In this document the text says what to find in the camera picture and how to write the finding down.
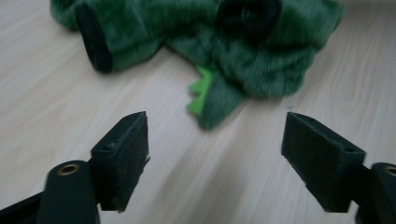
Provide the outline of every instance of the wood grain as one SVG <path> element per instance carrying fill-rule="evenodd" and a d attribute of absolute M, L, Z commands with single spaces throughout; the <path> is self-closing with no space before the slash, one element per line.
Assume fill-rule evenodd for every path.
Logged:
<path fill-rule="evenodd" d="M 167 49 L 104 76 L 49 1 L 0 2 L 0 208 L 44 187 L 47 172 L 87 160 L 123 116 L 148 112 L 151 161 L 125 213 L 102 223 L 354 223 L 327 214 L 280 155 L 286 113 L 306 114 L 367 151 L 365 165 L 396 163 L 396 4 L 349 1 L 302 90 L 247 100 L 213 132 L 185 110 L 199 76 Z"/>

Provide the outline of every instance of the dark green fabric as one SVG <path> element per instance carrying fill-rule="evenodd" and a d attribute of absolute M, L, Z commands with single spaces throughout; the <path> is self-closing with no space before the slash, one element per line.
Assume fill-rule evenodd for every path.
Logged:
<path fill-rule="evenodd" d="M 111 53 L 111 71 L 141 63 L 161 46 L 212 70 L 198 116 L 201 127 L 212 129 L 246 96 L 280 97 L 299 90 L 306 69 L 344 15 L 333 0 L 278 1 L 278 20 L 270 21 L 274 31 L 254 42 L 243 30 L 225 30 L 218 23 L 223 0 L 51 0 L 51 13 L 69 29 L 90 29 L 78 27 L 73 14 L 75 7 L 89 6 Z"/>

